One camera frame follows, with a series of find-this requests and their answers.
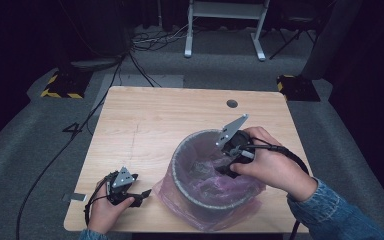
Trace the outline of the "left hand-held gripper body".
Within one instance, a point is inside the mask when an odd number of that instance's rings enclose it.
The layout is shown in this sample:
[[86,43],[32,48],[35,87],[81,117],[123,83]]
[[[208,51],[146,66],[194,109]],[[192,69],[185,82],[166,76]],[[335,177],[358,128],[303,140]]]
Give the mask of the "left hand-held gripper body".
[[138,175],[131,174],[126,167],[110,173],[106,182],[106,197],[113,205],[118,205],[129,198],[129,188],[136,181]]

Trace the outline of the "black yellow striped stand base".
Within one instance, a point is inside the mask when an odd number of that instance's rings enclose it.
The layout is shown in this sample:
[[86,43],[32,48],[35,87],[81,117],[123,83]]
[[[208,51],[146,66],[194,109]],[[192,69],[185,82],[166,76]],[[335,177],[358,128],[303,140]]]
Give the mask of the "black yellow striped stand base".
[[301,75],[280,75],[277,77],[276,83],[279,92],[284,95],[287,101],[320,101],[312,81]]
[[83,99],[92,75],[92,72],[69,75],[56,71],[42,91],[41,97]]

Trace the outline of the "green ribbed trash bin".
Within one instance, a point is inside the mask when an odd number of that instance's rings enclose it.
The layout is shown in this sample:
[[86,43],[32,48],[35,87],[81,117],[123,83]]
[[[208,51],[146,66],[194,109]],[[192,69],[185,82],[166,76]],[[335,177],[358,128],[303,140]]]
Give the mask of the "green ribbed trash bin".
[[265,190],[253,177],[232,179],[215,170],[231,162],[215,145],[219,134],[220,130],[210,129],[187,136],[171,160],[174,184],[198,218],[226,218]]

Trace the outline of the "person's right hand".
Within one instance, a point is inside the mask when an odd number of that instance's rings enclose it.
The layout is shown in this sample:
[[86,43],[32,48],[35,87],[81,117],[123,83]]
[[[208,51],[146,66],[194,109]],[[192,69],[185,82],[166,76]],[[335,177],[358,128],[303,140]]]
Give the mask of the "person's right hand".
[[257,178],[273,188],[284,190],[296,201],[309,199],[318,187],[318,182],[297,163],[281,153],[267,149],[257,149],[251,163],[235,163],[230,169],[240,175]]

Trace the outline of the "grey tape piece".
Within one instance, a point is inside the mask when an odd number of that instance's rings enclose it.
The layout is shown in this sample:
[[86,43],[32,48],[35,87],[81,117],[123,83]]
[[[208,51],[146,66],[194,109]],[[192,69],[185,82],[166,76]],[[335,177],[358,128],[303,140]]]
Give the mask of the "grey tape piece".
[[63,195],[62,200],[64,202],[71,202],[71,201],[85,201],[87,195],[81,194],[81,193],[66,193]]

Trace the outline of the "white metal stand frame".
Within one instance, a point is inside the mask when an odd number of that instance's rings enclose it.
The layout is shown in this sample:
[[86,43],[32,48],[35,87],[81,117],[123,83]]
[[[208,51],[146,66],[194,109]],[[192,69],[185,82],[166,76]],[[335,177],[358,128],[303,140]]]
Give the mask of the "white metal stand frame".
[[204,2],[201,0],[189,0],[188,7],[188,29],[185,42],[184,56],[192,56],[193,46],[193,21],[198,17],[226,18],[257,20],[256,31],[250,34],[257,58],[265,61],[266,56],[260,43],[262,27],[267,15],[271,0],[263,0],[260,4],[249,3],[226,3],[226,2]]

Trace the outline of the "person's left hand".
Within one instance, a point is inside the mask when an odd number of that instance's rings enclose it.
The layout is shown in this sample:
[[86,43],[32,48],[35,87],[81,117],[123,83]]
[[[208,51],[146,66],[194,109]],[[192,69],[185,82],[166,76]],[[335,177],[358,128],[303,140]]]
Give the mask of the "person's left hand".
[[129,197],[118,205],[113,205],[106,197],[106,185],[99,188],[96,197],[97,200],[92,204],[87,229],[106,234],[117,223],[121,214],[134,202],[134,198]]

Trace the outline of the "black tripod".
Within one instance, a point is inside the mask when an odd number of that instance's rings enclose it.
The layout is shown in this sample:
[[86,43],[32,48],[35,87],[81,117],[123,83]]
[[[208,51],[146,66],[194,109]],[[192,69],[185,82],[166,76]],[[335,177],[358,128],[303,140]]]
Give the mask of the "black tripod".
[[285,18],[282,20],[283,26],[280,28],[280,35],[283,36],[282,29],[293,32],[293,35],[286,39],[284,38],[283,45],[277,49],[269,59],[274,59],[281,51],[283,51],[294,40],[298,40],[302,34],[305,34],[310,42],[315,45],[318,40],[317,26],[314,19],[307,18]]

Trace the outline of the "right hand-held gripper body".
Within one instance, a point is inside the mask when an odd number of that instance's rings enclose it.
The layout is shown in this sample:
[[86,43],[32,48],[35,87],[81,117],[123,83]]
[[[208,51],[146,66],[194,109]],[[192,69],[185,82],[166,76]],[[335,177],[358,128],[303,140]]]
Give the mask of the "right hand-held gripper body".
[[225,125],[215,142],[215,145],[221,152],[230,158],[230,164],[247,164],[254,159],[254,153],[248,150],[250,136],[241,130],[242,125],[247,119],[248,115],[243,114],[238,119]]

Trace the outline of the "pink plastic garbage bag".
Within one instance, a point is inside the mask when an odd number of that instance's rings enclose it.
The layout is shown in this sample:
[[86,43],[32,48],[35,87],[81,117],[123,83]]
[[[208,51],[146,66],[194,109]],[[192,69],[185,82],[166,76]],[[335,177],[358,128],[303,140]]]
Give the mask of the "pink plastic garbage bag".
[[249,176],[231,178],[216,168],[231,161],[216,146],[220,132],[202,130],[183,139],[154,194],[174,215],[197,230],[230,228],[256,214],[266,185]]

